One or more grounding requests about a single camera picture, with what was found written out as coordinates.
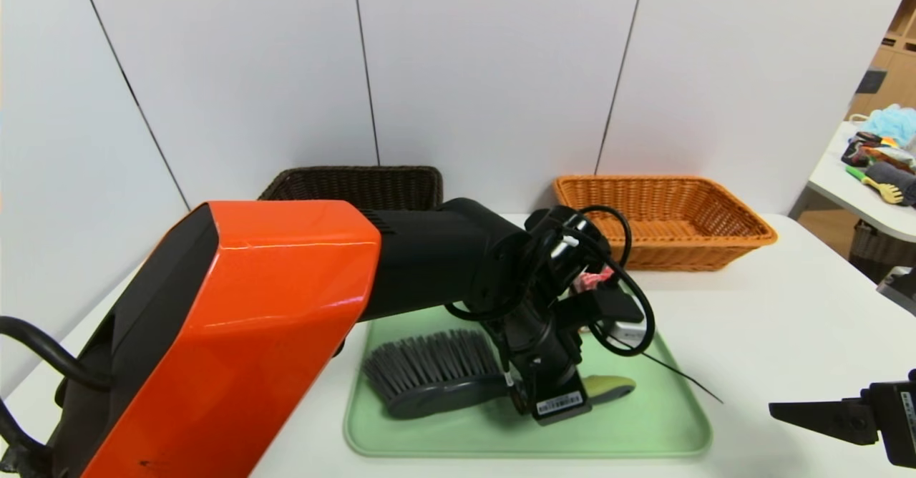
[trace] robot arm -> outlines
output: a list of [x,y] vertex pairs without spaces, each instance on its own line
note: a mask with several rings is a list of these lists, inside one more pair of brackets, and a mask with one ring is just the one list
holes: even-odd
[[[609,259],[581,213],[555,207],[526,228],[471,200],[421,212],[205,204],[160,241],[79,355],[111,386],[65,379],[48,445],[12,451],[36,477],[248,475],[354,323],[439,305],[484,326],[538,422],[585,413],[578,329],[642,314],[613,289],[558,299]],[[585,400],[533,409],[570,391]]]

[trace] black cable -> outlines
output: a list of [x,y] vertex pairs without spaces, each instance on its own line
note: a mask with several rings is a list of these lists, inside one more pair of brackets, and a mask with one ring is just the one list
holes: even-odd
[[611,258],[610,254],[605,253],[601,246],[599,246],[596,241],[592,240],[588,235],[582,233],[579,230],[571,230],[569,228],[564,228],[562,231],[563,234],[579,240],[579,244],[585,244],[585,247],[595,256],[601,260],[604,260],[605,265],[614,270],[615,275],[619,275],[620,278],[627,283],[627,286],[633,292],[635,298],[638,299],[639,304],[642,305],[643,312],[645,314],[645,335],[642,338],[642,341],[639,341],[636,347],[630,347],[625,350],[624,348],[618,348],[614,344],[608,342],[608,334],[605,333],[604,328],[602,328],[598,322],[592,322],[589,324],[589,329],[591,329],[592,334],[595,335],[598,343],[606,348],[606,350],[613,352],[619,356],[635,356],[642,354],[647,350],[647,348],[652,344],[652,338],[655,338],[655,312],[652,311],[652,305],[648,302],[648,299],[645,297],[645,293],[642,292],[642,289],[639,288],[639,285],[633,281],[627,271],[623,269],[620,263],[616,263],[614,259]]
[[6,440],[10,448],[23,448],[27,452],[35,452],[36,454],[45,452],[48,449],[41,442],[32,439],[19,426],[19,423],[16,423],[16,419],[13,418],[13,414],[9,413],[9,409],[3,400],[0,400],[0,436],[3,437],[3,440]]
[[626,267],[627,262],[629,262],[630,250],[633,247],[633,231],[630,229],[630,225],[629,225],[629,222],[627,221],[627,218],[624,217],[624,214],[615,210],[615,208],[600,205],[600,204],[592,204],[592,206],[586,206],[585,208],[582,208],[582,210],[579,210],[579,213],[582,213],[584,215],[586,213],[592,213],[595,211],[600,211],[602,213],[609,213],[620,221],[620,224],[624,229],[624,253],[620,257],[620,266]]
[[[632,346],[629,345],[629,344],[627,344],[627,342],[621,341],[621,340],[619,340],[619,338],[616,338],[616,337],[614,337],[613,335],[611,335],[610,337],[611,337],[615,342],[621,343],[621,344],[627,346],[628,348],[632,348]],[[716,396],[715,394],[713,394],[713,392],[712,392],[711,390],[709,390],[708,388],[704,387],[703,384],[700,383],[700,381],[697,381],[697,380],[693,379],[693,377],[691,377],[690,374],[681,373],[681,371],[675,369],[674,367],[671,367],[671,365],[665,364],[664,361],[658,360],[658,358],[655,358],[655,357],[652,356],[651,354],[648,354],[648,352],[644,352],[644,353],[642,353],[642,355],[645,356],[646,358],[650,359],[651,361],[654,361],[654,363],[656,363],[656,364],[658,364],[658,365],[661,365],[662,367],[668,369],[669,371],[672,371],[673,373],[678,374],[679,376],[682,376],[682,377],[684,377],[684,378],[690,380],[690,382],[691,382],[692,384],[695,384],[697,387],[700,387],[701,389],[703,389],[703,392],[706,392],[707,394],[710,394],[710,396],[712,396],[712,397],[713,397],[715,400],[717,400],[719,403],[721,403],[721,404],[723,404],[723,405],[726,403],[726,402],[724,402],[722,399],[720,399],[719,396]]]
[[[111,379],[108,376],[102,376],[89,370],[60,347],[54,338],[20,318],[0,316],[0,335],[7,335],[21,342],[30,350],[35,351],[35,354],[39,355],[42,360],[60,371],[63,376],[83,386],[94,390],[110,388]],[[0,436],[6,440],[11,449],[15,448],[17,451],[22,449],[27,454],[35,456],[48,451],[47,446],[32,439],[19,426],[19,423],[16,423],[16,419],[2,400],[0,400]]]
[[544,263],[547,256],[550,256],[550,252],[552,252],[550,236],[552,234],[553,231],[546,231],[546,233],[541,234],[539,239],[535,241],[535,253],[527,259],[525,268],[520,273],[523,279],[520,286],[518,286],[517,292],[514,293],[513,296],[510,296],[501,306],[485,312],[469,312],[463,311],[458,308],[458,306],[455,306],[454,303],[445,303],[446,311],[460,318],[462,321],[471,322],[497,321],[497,319],[504,318],[506,315],[512,313],[525,299],[527,290],[531,288],[531,283],[534,282],[534,278],[537,276],[537,269],[540,269],[540,266]]
[[65,348],[60,347],[54,338],[20,318],[0,316],[0,335],[21,342],[63,376],[82,386],[98,391],[111,388],[110,376],[96,373],[80,364],[77,358],[73,358]]

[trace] label sticker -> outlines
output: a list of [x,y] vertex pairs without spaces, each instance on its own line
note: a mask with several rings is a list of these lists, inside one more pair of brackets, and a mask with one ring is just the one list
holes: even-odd
[[570,406],[582,405],[582,403],[582,394],[577,390],[552,399],[546,399],[535,406],[537,407],[537,415],[543,416],[557,410],[568,409]]
[[907,415],[907,424],[910,425],[910,438],[913,441],[913,449],[916,449],[916,407],[913,406],[913,398],[909,392],[900,393],[900,399],[903,400],[903,411]]

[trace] blue cloth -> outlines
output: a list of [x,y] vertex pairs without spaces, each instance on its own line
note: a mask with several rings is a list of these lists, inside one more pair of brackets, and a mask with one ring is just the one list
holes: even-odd
[[858,130],[893,138],[897,145],[905,147],[916,135],[916,109],[900,107],[900,104],[875,109]]

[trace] brush handle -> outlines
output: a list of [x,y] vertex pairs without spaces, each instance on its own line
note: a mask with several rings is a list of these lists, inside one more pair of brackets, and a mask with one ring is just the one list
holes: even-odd
[[852,177],[858,179],[861,182],[864,182],[868,178],[864,172],[855,168],[853,165],[847,165],[847,174],[850,174]]

